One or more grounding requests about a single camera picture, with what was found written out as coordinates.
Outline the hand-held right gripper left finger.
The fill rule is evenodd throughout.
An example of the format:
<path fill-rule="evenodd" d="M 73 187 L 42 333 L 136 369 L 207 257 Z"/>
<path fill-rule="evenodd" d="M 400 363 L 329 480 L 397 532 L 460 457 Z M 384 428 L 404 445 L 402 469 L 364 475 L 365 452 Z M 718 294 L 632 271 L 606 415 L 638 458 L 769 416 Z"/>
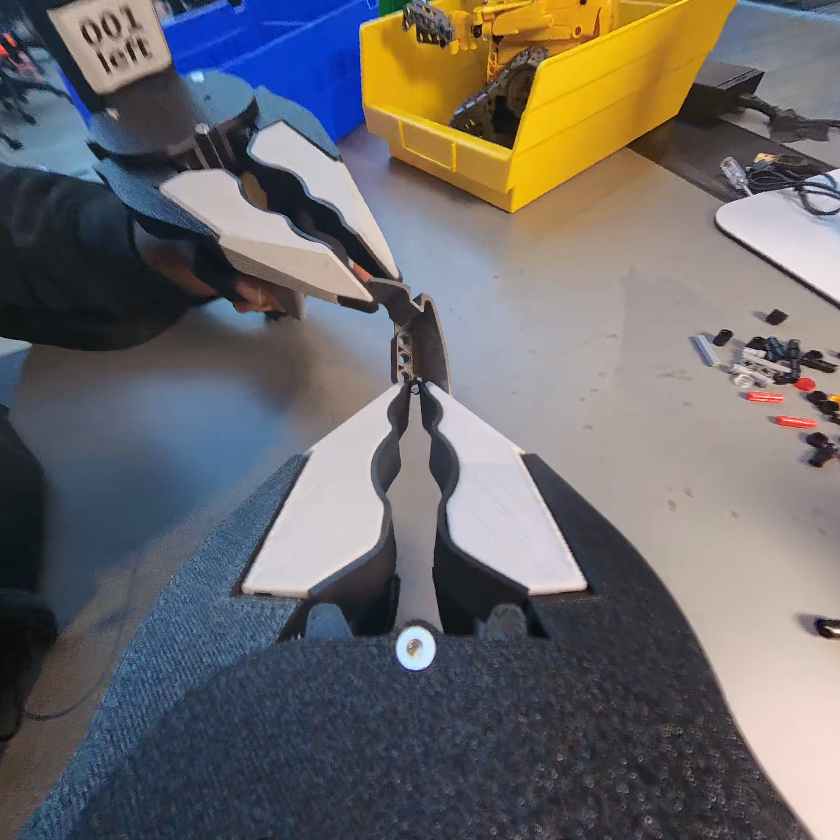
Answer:
<path fill-rule="evenodd" d="M 247 595 L 373 597 L 395 570 L 387 497 L 411 387 L 393 385 L 318 441 L 242 581 Z"/>

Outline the black office chair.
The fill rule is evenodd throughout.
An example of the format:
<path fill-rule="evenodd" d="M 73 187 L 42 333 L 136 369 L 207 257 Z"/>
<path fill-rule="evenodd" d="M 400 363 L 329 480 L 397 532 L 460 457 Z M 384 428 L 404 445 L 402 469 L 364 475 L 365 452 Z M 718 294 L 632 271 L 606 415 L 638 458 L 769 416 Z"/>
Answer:
<path fill-rule="evenodd" d="M 1 104 L 2 108 L 30 125 L 37 120 L 28 112 L 28 96 L 32 92 L 46 92 L 72 102 L 64 87 L 47 80 L 46 72 L 36 57 L 33 43 L 19 31 L 20 16 L 2 10 L 1 16 Z"/>

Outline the grey curved brick panel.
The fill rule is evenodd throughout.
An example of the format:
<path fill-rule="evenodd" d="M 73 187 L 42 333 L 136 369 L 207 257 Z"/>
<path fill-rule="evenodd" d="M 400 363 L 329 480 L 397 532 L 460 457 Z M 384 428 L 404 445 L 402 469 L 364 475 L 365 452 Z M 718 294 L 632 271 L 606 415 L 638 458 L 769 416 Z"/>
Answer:
<path fill-rule="evenodd" d="M 434 299 L 425 293 L 412 297 L 411 288 L 395 280 L 373 278 L 367 287 L 393 324 L 392 383 L 431 382 L 451 394 L 448 352 Z"/>

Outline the pile of small brick pins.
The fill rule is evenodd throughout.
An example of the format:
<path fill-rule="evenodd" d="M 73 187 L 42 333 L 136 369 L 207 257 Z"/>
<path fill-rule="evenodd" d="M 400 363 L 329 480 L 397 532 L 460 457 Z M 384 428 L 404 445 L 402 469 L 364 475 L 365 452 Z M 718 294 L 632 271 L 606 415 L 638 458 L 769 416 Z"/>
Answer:
<path fill-rule="evenodd" d="M 786 311 L 753 315 L 762 330 L 751 337 L 738 339 L 733 329 L 722 328 L 694 332 L 689 344 L 704 366 L 725 376 L 741 402 L 766 410 L 773 426 L 796 432 L 809 469 L 838 463 L 838 351 L 784 334 Z"/>

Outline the grey desk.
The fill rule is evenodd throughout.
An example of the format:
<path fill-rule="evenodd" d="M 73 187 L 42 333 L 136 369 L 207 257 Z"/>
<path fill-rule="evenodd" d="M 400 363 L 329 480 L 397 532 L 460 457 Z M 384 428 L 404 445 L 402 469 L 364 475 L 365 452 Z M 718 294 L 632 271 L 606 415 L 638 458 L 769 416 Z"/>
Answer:
<path fill-rule="evenodd" d="M 838 465 L 747 404 L 690 338 L 838 345 L 838 310 L 715 228 L 716 199 L 631 151 L 513 215 L 343 158 L 414 292 L 440 311 L 455 398 L 540 455 L 671 590 L 744 738 L 816 838 L 838 838 Z M 289 456 L 390 384 L 390 323 L 312 301 L 265 324 L 223 301 L 130 350 L 23 354 L 12 420 L 49 481 L 43 593 L 63 637 L 2 758 L 2 838 L 67 764 L 144 611 Z"/>

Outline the person's left forearm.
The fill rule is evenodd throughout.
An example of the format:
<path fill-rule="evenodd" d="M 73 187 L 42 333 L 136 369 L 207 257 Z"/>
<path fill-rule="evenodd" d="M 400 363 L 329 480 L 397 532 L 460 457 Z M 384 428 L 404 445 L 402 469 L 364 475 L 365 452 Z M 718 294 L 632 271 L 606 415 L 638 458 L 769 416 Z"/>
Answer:
<path fill-rule="evenodd" d="M 1 336 L 67 350 L 146 343 L 216 292 L 167 249 L 149 263 L 104 185 L 1 165 Z"/>

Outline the white rounded base plate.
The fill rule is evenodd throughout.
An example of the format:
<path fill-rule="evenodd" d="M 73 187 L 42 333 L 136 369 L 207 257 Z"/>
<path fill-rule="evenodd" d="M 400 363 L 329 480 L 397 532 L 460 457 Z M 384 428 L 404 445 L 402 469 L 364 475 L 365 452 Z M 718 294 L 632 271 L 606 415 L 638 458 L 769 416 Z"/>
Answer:
<path fill-rule="evenodd" d="M 724 204 L 715 224 L 747 250 L 839 303 L 838 215 L 814 216 L 792 189 L 785 189 Z"/>

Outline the yellow plastic bin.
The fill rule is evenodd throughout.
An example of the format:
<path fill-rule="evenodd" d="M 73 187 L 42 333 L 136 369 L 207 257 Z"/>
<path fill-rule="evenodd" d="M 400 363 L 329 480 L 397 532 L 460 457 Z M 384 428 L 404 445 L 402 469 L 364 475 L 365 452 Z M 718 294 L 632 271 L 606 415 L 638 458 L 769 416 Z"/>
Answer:
<path fill-rule="evenodd" d="M 565 24 L 579 45 L 530 73 L 512 146 L 457 130 L 459 106 L 502 67 L 490 17 L 504 3 L 433 2 L 447 47 L 417 41 L 403 14 L 360 27 L 368 130 L 392 158 L 513 213 L 676 116 L 733 1 L 607 2 L 600 24 Z"/>

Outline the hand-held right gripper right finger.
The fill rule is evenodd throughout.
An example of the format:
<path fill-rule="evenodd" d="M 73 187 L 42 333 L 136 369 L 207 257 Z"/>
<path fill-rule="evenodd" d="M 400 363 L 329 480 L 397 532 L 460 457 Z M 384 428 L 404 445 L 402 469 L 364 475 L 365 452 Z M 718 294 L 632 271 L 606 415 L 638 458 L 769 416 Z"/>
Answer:
<path fill-rule="evenodd" d="M 424 384 L 420 396 L 447 546 L 525 595 L 583 592 L 585 577 L 524 450 L 438 385 Z"/>

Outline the yellow tracked brick vehicle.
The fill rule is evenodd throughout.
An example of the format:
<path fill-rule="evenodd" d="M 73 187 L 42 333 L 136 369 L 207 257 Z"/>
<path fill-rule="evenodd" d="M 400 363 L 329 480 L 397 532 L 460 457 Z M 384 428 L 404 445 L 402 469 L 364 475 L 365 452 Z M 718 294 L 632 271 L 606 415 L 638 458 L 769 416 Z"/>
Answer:
<path fill-rule="evenodd" d="M 617 26 L 616 1 L 486 1 L 446 13 L 412 1 L 402 29 L 420 45 L 455 55 L 488 44 L 486 83 L 455 110 L 450 128 L 511 149 L 537 70 L 547 59 L 608 35 Z"/>

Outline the black power adapter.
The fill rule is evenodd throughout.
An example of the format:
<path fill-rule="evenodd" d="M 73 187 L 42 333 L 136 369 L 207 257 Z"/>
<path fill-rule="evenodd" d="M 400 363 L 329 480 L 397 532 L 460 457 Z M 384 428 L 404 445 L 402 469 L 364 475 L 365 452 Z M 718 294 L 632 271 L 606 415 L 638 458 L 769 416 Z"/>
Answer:
<path fill-rule="evenodd" d="M 677 121 L 708 127 L 739 110 L 742 97 L 755 94 L 765 71 L 707 60 L 700 68 L 681 106 Z"/>

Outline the person's left hand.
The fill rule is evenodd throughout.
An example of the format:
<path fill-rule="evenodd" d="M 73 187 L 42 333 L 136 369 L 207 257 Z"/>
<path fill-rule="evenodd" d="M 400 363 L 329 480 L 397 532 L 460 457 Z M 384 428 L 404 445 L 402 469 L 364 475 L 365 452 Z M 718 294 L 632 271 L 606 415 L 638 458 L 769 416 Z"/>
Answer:
<path fill-rule="evenodd" d="M 194 297 L 205 301 L 219 297 L 215 289 L 194 274 L 188 258 L 174 246 L 142 247 L 140 254 L 147 267 L 156 270 Z M 277 298 L 273 286 L 263 280 L 238 275 L 234 283 L 234 292 L 237 299 L 232 303 L 237 312 L 259 312 L 272 318 L 287 315 L 287 310 Z"/>

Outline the blue plastic bin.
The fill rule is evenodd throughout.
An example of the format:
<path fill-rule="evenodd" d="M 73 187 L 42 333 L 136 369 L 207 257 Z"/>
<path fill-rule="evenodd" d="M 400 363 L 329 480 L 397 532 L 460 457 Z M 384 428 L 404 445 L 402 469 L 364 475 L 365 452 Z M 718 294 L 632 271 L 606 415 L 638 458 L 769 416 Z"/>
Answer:
<path fill-rule="evenodd" d="M 163 157 L 198 130 L 286 120 L 330 153 L 363 120 L 375 2 L 32 2 L 101 154 Z"/>

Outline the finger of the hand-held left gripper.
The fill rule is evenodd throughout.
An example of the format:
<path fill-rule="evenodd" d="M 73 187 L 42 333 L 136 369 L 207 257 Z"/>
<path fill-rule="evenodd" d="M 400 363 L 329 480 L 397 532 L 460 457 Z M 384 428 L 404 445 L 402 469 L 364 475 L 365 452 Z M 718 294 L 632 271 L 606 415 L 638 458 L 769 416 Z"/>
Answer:
<path fill-rule="evenodd" d="M 337 217 L 308 210 L 302 184 L 291 174 L 269 170 L 233 175 L 223 170 L 187 171 L 161 184 L 167 200 L 212 232 L 227 263 L 238 275 L 273 286 L 287 314 L 303 314 L 306 300 L 375 311 L 367 282 L 373 276 L 348 256 Z"/>
<path fill-rule="evenodd" d="M 281 120 L 260 129 L 248 152 L 269 173 L 294 175 L 308 198 L 308 210 L 319 207 L 337 217 L 337 231 L 329 236 L 341 240 L 348 256 L 358 246 L 361 255 L 352 260 L 374 277 L 402 280 L 390 246 L 365 202 L 340 154 L 324 149 L 311 137 Z"/>

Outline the person's black hoodie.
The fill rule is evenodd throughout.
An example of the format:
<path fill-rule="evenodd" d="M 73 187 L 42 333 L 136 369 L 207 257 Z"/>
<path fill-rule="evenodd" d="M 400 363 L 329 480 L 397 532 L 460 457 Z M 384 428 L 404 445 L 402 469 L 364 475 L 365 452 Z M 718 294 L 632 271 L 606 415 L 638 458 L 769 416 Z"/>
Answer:
<path fill-rule="evenodd" d="M 20 728 L 40 661 L 57 639 L 56 617 L 39 595 L 46 480 L 1 406 L 1 743 Z"/>

